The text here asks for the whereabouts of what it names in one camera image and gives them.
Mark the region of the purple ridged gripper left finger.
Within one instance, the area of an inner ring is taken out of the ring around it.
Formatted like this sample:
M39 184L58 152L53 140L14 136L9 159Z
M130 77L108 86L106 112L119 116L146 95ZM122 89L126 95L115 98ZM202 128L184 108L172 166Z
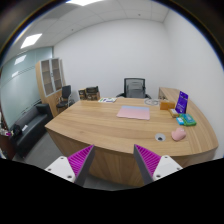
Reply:
M94 156L94 146L90 145L69 157L58 157L46 168L46 171L83 186Z

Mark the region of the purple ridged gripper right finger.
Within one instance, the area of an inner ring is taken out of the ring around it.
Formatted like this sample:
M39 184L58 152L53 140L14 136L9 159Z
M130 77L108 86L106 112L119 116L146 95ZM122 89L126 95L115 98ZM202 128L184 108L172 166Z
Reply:
M182 169L170 156L159 156L137 144L134 145L133 154L145 185Z

